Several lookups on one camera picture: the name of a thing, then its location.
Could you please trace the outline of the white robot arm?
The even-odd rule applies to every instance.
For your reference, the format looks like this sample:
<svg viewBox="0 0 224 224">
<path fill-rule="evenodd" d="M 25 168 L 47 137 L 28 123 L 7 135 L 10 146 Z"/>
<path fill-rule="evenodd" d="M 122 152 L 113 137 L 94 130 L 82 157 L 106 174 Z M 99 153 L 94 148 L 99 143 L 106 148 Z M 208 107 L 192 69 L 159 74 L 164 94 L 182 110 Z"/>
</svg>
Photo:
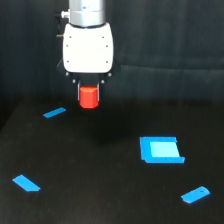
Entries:
<svg viewBox="0 0 224 224">
<path fill-rule="evenodd" d="M 114 57 L 110 24 L 106 21 L 105 0 L 68 0 L 69 8 L 55 14 L 67 19 L 62 38 L 62 59 L 57 69 L 70 76 L 77 87 L 82 108 L 99 105 L 102 85 L 120 71 Z"/>
</svg>

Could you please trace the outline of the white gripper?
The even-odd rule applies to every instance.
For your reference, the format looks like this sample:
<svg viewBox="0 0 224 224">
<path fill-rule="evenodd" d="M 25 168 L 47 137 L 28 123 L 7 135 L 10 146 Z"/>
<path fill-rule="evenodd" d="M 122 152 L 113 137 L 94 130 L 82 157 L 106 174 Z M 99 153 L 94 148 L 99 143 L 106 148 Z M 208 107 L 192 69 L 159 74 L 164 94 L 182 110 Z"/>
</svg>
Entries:
<svg viewBox="0 0 224 224">
<path fill-rule="evenodd" d="M 78 101 L 81 85 L 97 85 L 100 102 L 105 82 L 121 71 L 114 56 L 110 24 L 86 28 L 67 24 L 62 38 L 62 59 L 57 70 L 71 76 L 77 86 Z"/>
</svg>

